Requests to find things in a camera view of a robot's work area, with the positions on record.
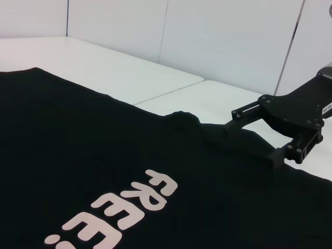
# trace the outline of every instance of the white table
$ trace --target white table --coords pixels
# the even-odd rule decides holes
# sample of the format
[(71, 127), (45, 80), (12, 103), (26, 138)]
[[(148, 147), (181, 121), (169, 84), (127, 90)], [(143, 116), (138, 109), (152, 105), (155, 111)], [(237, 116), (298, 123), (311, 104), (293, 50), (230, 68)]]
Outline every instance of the white table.
[(39, 67), (138, 104), (203, 78), (69, 37), (0, 39), (0, 72)]
[[(225, 124), (231, 118), (231, 111), (256, 101), (261, 94), (232, 87), (216, 81), (204, 81), (194, 86), (172, 92), (137, 107), (158, 115), (168, 115), (182, 110), (196, 115), (201, 123)], [(245, 127), (255, 131), (274, 147), (281, 147), (292, 139), (272, 130), (263, 120)], [(286, 160), (296, 169), (332, 180), (332, 122), (325, 121), (323, 142), (316, 145), (303, 164)]]

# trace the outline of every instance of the black t-shirt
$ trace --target black t-shirt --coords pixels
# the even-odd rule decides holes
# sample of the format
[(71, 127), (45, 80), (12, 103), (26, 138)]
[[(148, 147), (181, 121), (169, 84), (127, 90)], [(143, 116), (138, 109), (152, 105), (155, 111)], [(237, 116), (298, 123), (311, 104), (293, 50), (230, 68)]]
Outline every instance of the black t-shirt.
[(273, 150), (38, 68), (0, 73), (0, 247), (332, 248), (331, 182), (274, 170)]

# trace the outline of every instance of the black fabric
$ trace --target black fabric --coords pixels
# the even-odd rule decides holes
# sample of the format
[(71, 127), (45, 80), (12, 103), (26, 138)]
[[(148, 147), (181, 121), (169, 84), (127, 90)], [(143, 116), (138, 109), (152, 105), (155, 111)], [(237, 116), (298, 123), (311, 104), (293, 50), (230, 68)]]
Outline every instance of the black fabric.
[[(77, 249), (93, 248), (62, 226), (80, 212), (122, 233), (128, 248), (332, 248), (332, 184), (264, 158), (273, 148), (253, 132), (228, 145), (223, 126), (201, 124), (189, 113), (161, 117), (38, 68), (0, 73), (1, 248), (55, 248), (51, 234)], [(121, 231), (105, 193), (121, 197), (132, 182), (160, 193), (145, 171), (166, 174), (178, 188), (159, 211)]]

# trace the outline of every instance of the white wall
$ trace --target white wall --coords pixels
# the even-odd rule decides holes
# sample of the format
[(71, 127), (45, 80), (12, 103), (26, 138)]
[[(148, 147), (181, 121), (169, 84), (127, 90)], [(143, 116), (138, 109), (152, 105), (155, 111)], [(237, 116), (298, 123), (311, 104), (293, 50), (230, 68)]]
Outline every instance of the white wall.
[(158, 62), (167, 0), (70, 0), (68, 36)]
[(277, 95), (312, 79), (332, 61), (332, 0), (306, 0)]
[(274, 94), (302, 0), (169, 0), (160, 64)]
[(0, 0), (0, 38), (65, 36), (67, 0)]

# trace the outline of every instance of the label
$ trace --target label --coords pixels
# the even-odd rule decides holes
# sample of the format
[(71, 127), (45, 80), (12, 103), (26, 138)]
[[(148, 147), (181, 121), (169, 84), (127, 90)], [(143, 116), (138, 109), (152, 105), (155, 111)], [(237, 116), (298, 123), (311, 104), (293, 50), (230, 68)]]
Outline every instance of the label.
[(332, 109), (332, 103), (323, 108), (323, 115)]

